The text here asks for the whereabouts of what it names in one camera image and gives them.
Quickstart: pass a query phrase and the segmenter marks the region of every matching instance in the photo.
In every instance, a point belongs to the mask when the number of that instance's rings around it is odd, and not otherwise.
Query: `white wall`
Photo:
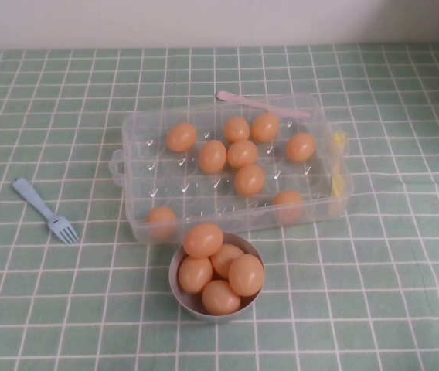
[[[0,0],[0,49],[439,41],[439,0]]]

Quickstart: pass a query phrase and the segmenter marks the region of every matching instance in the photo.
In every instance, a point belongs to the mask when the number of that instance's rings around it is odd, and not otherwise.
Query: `checkered tablecloth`
[[[349,134],[333,221],[245,233],[254,310],[178,307],[177,246],[136,243],[108,161],[129,111],[314,94]],[[31,179],[81,236],[59,244],[14,193]],[[0,371],[439,370],[439,45],[0,51]]]

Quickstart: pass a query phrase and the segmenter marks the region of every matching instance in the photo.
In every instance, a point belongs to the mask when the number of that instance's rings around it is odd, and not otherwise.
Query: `plastic egg tray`
[[[198,166],[199,150],[212,139],[227,144],[223,125],[228,118],[242,116],[251,123],[265,109],[218,101],[135,112],[125,118],[123,149],[113,154],[110,170],[114,181],[124,187],[126,217],[139,241],[163,242],[149,235],[150,228],[159,226],[145,222],[156,206],[171,208],[177,217],[176,233],[168,242],[180,242],[197,223],[217,223],[230,233],[283,225],[280,212],[300,208],[272,206],[273,198],[285,189],[304,198],[303,215],[296,223],[334,218],[345,210],[353,189],[343,155],[345,135],[330,129],[318,102],[307,94],[268,96],[259,101],[271,105],[270,111],[280,118],[280,130],[272,142],[257,143],[257,164],[266,181],[258,194],[248,198],[236,193],[235,169],[228,164],[214,175],[204,173]],[[307,112],[310,117],[290,116],[292,110]],[[188,152],[177,154],[167,149],[166,135],[183,121],[196,127],[197,141]],[[292,162],[285,153],[288,140],[298,132],[312,134],[317,143],[316,152],[305,163]],[[124,163],[123,173],[118,162]]]

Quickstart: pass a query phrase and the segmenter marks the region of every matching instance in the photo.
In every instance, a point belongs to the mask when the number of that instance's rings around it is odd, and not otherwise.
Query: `blue plastic fork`
[[[15,191],[48,220],[48,227],[65,244],[70,245],[79,240],[70,222],[65,217],[54,214],[27,179],[18,178],[12,184]]]

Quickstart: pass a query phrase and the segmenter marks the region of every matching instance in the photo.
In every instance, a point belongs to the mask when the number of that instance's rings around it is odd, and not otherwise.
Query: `plastic egg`
[[[210,315],[230,315],[240,309],[240,296],[228,282],[209,282],[202,292],[202,303]]]
[[[210,258],[214,271],[227,280],[232,261],[243,254],[244,252],[240,248],[224,243]]]
[[[276,137],[280,128],[280,121],[276,114],[266,112],[257,116],[252,123],[252,136],[261,143]]]
[[[175,232],[175,213],[169,207],[158,206],[152,209],[145,218],[146,223],[164,223],[163,226],[148,226],[149,234],[157,240],[164,240]]]
[[[207,257],[186,257],[179,268],[179,283],[190,294],[200,292],[213,278],[213,267]]]
[[[216,224],[201,223],[185,235],[183,249],[191,257],[210,257],[223,245],[223,231]]]
[[[264,283],[263,264],[254,255],[240,255],[230,265],[228,281],[238,295],[254,295]]]
[[[166,137],[166,145],[173,152],[188,151],[196,142],[197,131],[189,122],[175,125]]]
[[[216,140],[208,141],[199,152],[199,166],[204,172],[214,174],[226,163],[226,147]]]
[[[279,192],[273,200],[273,205],[290,205],[302,203],[302,195],[297,191],[287,189]],[[290,206],[287,209],[275,210],[277,218],[282,223],[294,223],[302,216],[302,205]]]
[[[310,159],[315,152],[315,139],[309,133],[298,133],[287,143],[287,156],[295,162],[304,162]]]
[[[235,175],[235,189],[242,196],[253,196],[264,186],[263,169],[258,165],[247,165]]]
[[[229,143],[236,141],[245,141],[249,138],[250,129],[249,124],[245,118],[240,116],[234,116],[228,119],[223,129],[225,138]]]
[[[232,168],[252,165],[257,159],[257,147],[251,141],[236,141],[228,148],[226,159]]]

